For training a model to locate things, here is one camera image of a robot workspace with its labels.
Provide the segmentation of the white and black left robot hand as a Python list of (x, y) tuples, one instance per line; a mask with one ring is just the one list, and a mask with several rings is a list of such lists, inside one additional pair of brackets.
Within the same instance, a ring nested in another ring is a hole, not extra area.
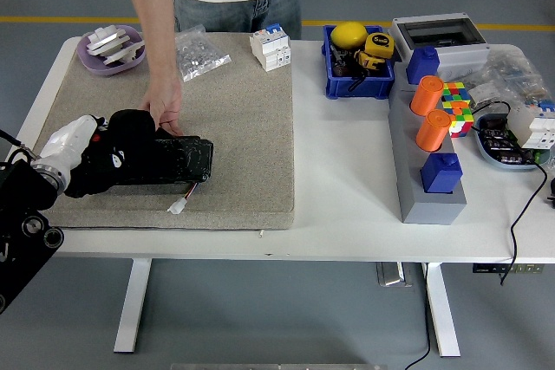
[(103, 117), (86, 114), (54, 132), (40, 153), (40, 161), (56, 169), (74, 169), (98, 127), (106, 124)]

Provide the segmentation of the person's right hand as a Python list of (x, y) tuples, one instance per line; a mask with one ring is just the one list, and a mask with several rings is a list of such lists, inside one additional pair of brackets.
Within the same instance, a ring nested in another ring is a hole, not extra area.
[(152, 75), (139, 109), (150, 113), (156, 128), (180, 136), (183, 134), (179, 125), (181, 102), (181, 86), (176, 75)]

